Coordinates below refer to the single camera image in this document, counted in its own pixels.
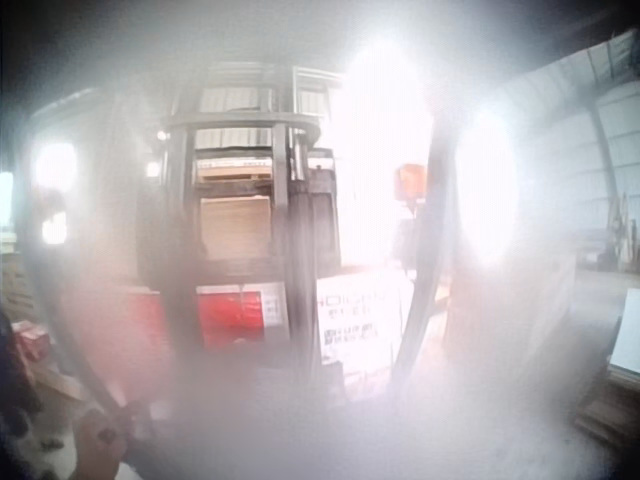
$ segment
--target corrugated metal wall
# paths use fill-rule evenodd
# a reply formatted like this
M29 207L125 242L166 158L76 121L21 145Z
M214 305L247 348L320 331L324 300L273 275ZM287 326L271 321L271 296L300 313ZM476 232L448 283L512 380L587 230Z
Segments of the corrugated metal wall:
M269 88L208 88L202 93L200 111L230 112L234 110L273 111L273 91ZM330 120L332 89L327 92L302 90L298 95L298 111L321 118L322 124ZM316 147L331 148L328 135L318 140ZM258 128L229 128L200 130L196 135L196 148L225 148L271 145L271 130Z
M640 82L614 88L596 102L614 166L618 195L629 199L630 216L640 220ZM607 172L590 113L584 109L553 124L521 151L535 165L538 193L563 209L577 230L607 226Z

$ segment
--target red object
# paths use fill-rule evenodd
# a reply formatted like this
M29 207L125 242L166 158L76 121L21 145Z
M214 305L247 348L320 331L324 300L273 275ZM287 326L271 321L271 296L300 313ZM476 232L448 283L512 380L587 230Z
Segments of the red object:
M19 332L18 339L25 357L34 362L45 358L51 349L49 333L40 325Z

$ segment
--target warehouse wall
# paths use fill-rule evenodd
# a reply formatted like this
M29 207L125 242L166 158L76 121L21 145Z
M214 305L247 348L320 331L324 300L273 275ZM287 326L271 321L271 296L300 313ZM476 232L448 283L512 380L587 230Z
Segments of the warehouse wall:
M616 87L596 101L618 195L640 220L640 82ZM585 108L551 125L520 150L521 170L536 178L541 207L555 208L567 227L604 229L609 212L607 170L590 112Z

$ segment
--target forklift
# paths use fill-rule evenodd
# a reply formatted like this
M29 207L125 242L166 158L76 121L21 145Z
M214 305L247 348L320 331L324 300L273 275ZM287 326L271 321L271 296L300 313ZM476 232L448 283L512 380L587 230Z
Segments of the forklift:
M34 154L31 147L23 152L29 160L19 172L25 198L19 238L39 312L96 401L133 425L126 461L142 478L211 478L211 472L200 468L202 462L195 457L205 455L203 439L211 435L207 422L202 421L212 401L207 395L221 397L212 370L240 364L246 373L247 365L266 366L279 374L285 372L290 397L336 409L350 403L344 395L340 361L322 358L318 285L320 279L358 271L345 267L341 260L339 169L334 152L319 146L323 134L319 116L303 113L300 107L303 92L323 94L336 82L333 74L287 65L220 64L215 69L199 69L180 84L169 115L154 117L136 130L144 138L148 159L137 167L137 270L141 288L153 292L160 305L172 361L170 374L162 377L163 387L135 398L114 396L88 359L91 352L72 331L73 323L65 318L65 288L83 266L69 268L66 259L73 242L45 245L42 233L43 222L51 225L54 214L66 212L69 199L55 189L35 185ZM225 111L201 108L207 89L247 87L267 92L268 101ZM86 98L79 94L34 115L26 138L37 138L38 129L55 121L52 111L69 105L82 108ZM428 175L415 165L396 172L397 198L412 214L412 238L403 244L415 251L405 248L399 263L414 271L413 293L386 392L377 398L393 399L402 393L419 357L429 319L438 308L445 232L453 214L452 159L459 118L451 113L435 117ZM203 131L231 129L262 132L268 141L213 147L199 141ZM251 159L254 168L249 174L237 174L242 170L239 166L247 166L246 159ZM256 159L266 159L258 170ZM221 174L222 167L228 166L224 162L229 161L235 162L236 170ZM268 241L260 247L260 255L219 255L218 248L224 243L220 238L228 225L211 223L212 218L224 215L207 216L216 211L219 201L237 205L257 201L264 208L264 216L258 213L257 217L266 225ZM233 239L226 243L233 244ZM209 348L203 333L202 292L257 283L282 287L286 340L274 344L232 341L221 349ZM242 287L238 291L242 299ZM171 414L158 415L163 408ZM176 443L185 437L189 440ZM175 455L166 455L167 442Z

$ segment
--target concrete floor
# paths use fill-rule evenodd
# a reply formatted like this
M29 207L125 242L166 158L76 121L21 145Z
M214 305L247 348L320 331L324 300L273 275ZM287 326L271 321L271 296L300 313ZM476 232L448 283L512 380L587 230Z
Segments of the concrete floor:
M305 412L304 426L293 425L300 419L294 413L284 423L271 420L264 450L284 455L256 455L253 461L247 445L244 462L251 460L259 471L264 459L257 457L271 456L264 460L266 471L283 457L286 470L276 469L281 474L271 478L601 478L612 454L571 419L604 362L625 292L633 286L640 287L640 278L579 273L570 317L518 381L487 382L433 355L400 403L369 403L330 418ZM65 478L75 461L70 421L86 407L50 391L43 398L48 414L38 429L67 443L46 460ZM235 478L250 478L240 472ZM118 478L136 476L123 467Z

